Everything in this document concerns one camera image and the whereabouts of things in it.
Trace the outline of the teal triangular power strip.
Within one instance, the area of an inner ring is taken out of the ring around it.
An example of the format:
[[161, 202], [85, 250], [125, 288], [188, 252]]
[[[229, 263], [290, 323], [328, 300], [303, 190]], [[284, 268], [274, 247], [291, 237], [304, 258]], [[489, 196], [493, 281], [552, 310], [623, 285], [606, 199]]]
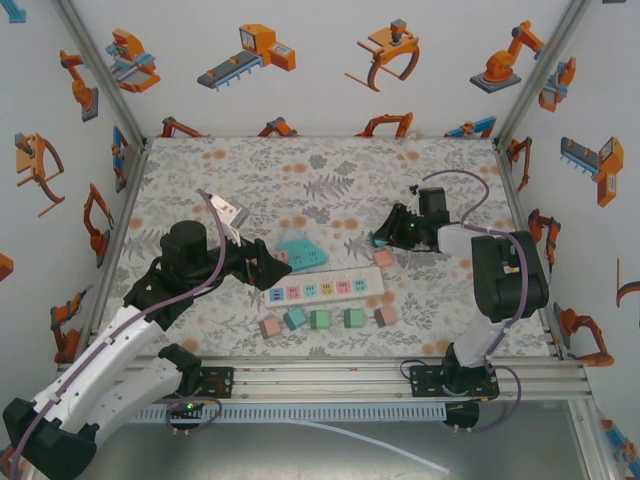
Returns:
[[277, 245], [277, 250], [286, 254], [287, 263], [293, 272], [322, 266], [328, 260], [324, 250], [294, 227], [288, 227], [284, 231]]

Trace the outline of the long white power strip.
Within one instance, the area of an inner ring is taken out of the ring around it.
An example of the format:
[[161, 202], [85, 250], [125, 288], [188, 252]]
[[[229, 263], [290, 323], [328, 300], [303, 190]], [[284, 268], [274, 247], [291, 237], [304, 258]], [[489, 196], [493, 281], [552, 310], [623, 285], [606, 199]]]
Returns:
[[385, 285], [379, 267], [369, 266], [287, 275], [262, 293], [268, 309], [336, 303], [381, 296]]

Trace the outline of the floral patterned table mat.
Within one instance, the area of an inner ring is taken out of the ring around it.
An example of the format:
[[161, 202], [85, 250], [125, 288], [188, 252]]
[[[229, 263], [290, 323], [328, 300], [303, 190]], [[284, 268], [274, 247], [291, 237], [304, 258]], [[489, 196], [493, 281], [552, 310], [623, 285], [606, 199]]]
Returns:
[[[509, 204], [492, 144], [487, 140], [331, 138], [155, 139], [129, 221], [104, 315], [160, 253], [175, 223], [211, 225], [202, 192], [249, 210], [241, 228], [275, 249], [288, 227], [303, 232], [328, 256], [330, 270], [374, 264], [369, 235], [409, 187], [442, 187], [453, 219], [509, 231]], [[467, 328], [475, 302], [472, 264], [435, 253], [393, 252], [383, 269], [385, 293], [354, 301], [363, 328], [344, 327], [344, 303], [330, 306], [331, 326], [283, 329], [264, 339], [259, 321], [272, 316], [260, 292], [227, 278], [195, 301], [148, 348], [154, 355], [178, 343], [202, 356], [418, 357], [440, 356]], [[392, 306], [395, 325], [379, 328], [374, 311]]]

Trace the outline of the small circuit board green light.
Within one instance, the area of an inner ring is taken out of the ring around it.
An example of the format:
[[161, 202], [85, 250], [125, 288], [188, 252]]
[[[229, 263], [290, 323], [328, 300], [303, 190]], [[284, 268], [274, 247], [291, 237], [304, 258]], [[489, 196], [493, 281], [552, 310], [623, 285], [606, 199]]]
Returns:
[[174, 402], [168, 405], [167, 413], [175, 418], [197, 418], [201, 415], [203, 406], [203, 403], [195, 401]]

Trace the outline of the thin white tube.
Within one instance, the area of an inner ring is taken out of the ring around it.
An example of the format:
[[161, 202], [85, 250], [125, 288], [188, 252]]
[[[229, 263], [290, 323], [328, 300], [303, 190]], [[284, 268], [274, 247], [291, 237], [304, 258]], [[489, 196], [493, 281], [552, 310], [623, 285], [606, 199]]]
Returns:
[[322, 431], [326, 431], [326, 432], [331, 432], [337, 435], [342, 435], [354, 440], [358, 440], [361, 441], [363, 443], [367, 443], [369, 445], [373, 445], [379, 448], [382, 448], [384, 450], [393, 452], [399, 456], [404, 457], [405, 459], [409, 459], [411, 461], [414, 461], [416, 463], [419, 463], [422, 466], [425, 466], [427, 468], [436, 470], [437, 472], [439, 472], [440, 474], [443, 475], [448, 475], [450, 473], [450, 470], [444, 466], [441, 466], [435, 462], [432, 462], [430, 460], [427, 460], [421, 456], [415, 455], [407, 450], [401, 449], [397, 446], [394, 446], [392, 444], [389, 444], [387, 442], [369, 437], [369, 436], [365, 436], [362, 434], [358, 434], [355, 433], [353, 431], [350, 430], [346, 430], [340, 427], [336, 427], [336, 426], [332, 426], [332, 425], [327, 425], [327, 424], [321, 424], [321, 423], [315, 423], [315, 422], [307, 422], [307, 421], [297, 421], [297, 420], [292, 420], [292, 421], [286, 421], [286, 424], [289, 425], [296, 425], [296, 426], [301, 426], [301, 427], [306, 427], [306, 428], [313, 428], [316, 430], [322, 430]]

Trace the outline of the aluminium table side rail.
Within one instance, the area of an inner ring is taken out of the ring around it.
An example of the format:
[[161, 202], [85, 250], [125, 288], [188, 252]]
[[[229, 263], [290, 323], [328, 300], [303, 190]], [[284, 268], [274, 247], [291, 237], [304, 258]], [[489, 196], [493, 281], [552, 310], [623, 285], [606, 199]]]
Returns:
[[107, 301], [109, 299], [110, 290], [113, 285], [114, 276], [121, 256], [124, 240], [129, 229], [129, 221], [132, 216], [137, 194], [139, 192], [144, 170], [148, 159], [146, 146], [143, 145], [135, 151], [133, 163], [130, 171], [130, 177], [124, 196], [122, 209], [117, 216], [114, 235], [112, 236], [108, 252], [106, 254], [106, 265], [98, 284], [97, 293], [94, 295], [93, 309], [83, 328], [79, 344], [76, 350], [75, 360], [88, 348], [94, 332], [97, 331], [102, 323]]
[[[494, 146], [494, 153], [515, 227], [517, 230], [529, 230], [528, 217], [521, 205], [517, 186], [514, 183], [506, 154], [497, 146]], [[549, 294], [548, 305], [538, 311], [538, 316], [540, 317], [540, 323], [548, 339], [547, 344], [550, 354], [558, 360], [566, 360], [567, 351], [563, 344], [561, 331], [553, 311], [552, 294]]]

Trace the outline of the aluminium frame base rails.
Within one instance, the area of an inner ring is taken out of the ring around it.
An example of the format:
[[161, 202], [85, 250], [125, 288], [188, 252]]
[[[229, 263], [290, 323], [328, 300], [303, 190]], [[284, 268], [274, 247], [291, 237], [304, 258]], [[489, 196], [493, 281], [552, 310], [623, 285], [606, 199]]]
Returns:
[[[410, 381], [398, 358], [213, 358], [204, 367], [231, 367], [231, 400], [248, 402], [409, 401]], [[514, 376], [524, 400], [583, 400], [592, 396], [586, 369], [551, 357], [499, 358], [511, 372], [497, 372], [501, 400], [516, 399]]]

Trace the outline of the aluminium frame post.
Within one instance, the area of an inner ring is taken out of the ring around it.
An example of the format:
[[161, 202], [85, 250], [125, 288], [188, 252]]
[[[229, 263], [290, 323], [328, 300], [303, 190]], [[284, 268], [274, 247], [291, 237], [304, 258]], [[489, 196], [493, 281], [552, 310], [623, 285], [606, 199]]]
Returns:
[[79, 15], [72, 0], [49, 0], [60, 20], [64, 24], [68, 34], [73, 39], [85, 64], [92, 72], [98, 87], [103, 92], [113, 109], [117, 119], [121, 122], [121, 128], [127, 134], [128, 140], [143, 150], [145, 136], [134, 118], [131, 109], [125, 102], [121, 90], [111, 77], [107, 64], [94, 42], [90, 31]]
[[551, 69], [559, 61], [560, 54], [564, 51], [593, 2], [594, 0], [569, 1], [552, 31], [549, 41], [545, 44], [543, 52], [536, 61], [531, 75], [524, 84], [514, 107], [506, 117], [502, 129], [496, 137], [496, 148], [498, 150], [505, 150], [509, 145], [518, 127], [533, 106], [537, 95], [542, 90], [551, 73]]

